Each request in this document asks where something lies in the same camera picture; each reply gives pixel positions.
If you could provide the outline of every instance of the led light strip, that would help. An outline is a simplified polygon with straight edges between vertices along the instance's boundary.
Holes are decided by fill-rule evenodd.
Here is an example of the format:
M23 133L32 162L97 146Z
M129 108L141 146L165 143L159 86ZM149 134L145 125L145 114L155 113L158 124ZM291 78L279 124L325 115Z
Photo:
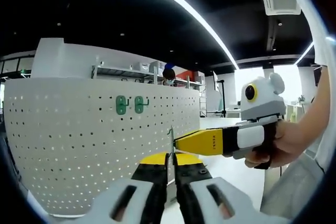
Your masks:
M304 56L307 55L307 53L312 49L313 46L314 46L314 42L310 43L309 47L307 47L307 49L303 52L300 58L294 63L294 65L297 65L304 58Z
M235 66L235 68L239 69L238 64L236 63L229 49L222 42L222 40L217 35L217 33L212 29L212 27L205 21L205 19L185 0L174 0L174 1L177 2L179 5L181 5L184 9L186 9L186 11L189 12L211 34L211 36L215 39L215 41L217 41L219 46L224 50L225 54L228 56L228 58Z

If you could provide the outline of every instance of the robot eye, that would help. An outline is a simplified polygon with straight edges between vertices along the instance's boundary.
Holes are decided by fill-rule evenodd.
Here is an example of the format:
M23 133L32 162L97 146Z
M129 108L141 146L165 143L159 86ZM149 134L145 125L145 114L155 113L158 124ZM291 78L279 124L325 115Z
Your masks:
M245 96L249 102L253 102L257 98L257 87L254 84L249 84L245 89Z

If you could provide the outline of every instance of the human hand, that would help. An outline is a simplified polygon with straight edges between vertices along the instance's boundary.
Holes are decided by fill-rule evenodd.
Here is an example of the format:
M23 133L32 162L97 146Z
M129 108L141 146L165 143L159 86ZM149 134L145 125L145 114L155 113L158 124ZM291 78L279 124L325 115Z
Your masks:
M270 167L286 165L296 158L308 147L304 140L302 129L297 123L279 121L274 140L275 150L272 153L272 163ZM252 151L245 156L247 167L256 167L261 163L269 161L269 154Z

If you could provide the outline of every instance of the black ceiling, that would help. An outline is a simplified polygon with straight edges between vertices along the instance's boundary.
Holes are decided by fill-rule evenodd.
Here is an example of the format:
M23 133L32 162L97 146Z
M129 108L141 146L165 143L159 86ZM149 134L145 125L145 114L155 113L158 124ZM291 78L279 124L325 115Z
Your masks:
M236 60L299 55L311 42L304 15L268 17L262 0L186 0L218 33ZM35 50L42 37L107 47L208 71L228 62L209 33L173 0L0 0L0 56ZM273 48L269 29L276 28ZM241 67L295 59L242 63ZM232 66L215 69L233 71Z

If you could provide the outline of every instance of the robot ear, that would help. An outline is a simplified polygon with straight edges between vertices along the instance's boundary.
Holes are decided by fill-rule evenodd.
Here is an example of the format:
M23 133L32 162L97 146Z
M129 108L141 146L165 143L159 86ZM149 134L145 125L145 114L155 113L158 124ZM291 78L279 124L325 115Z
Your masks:
M274 94L281 94L284 92L285 84L279 74L271 73L269 76L269 80L274 88Z

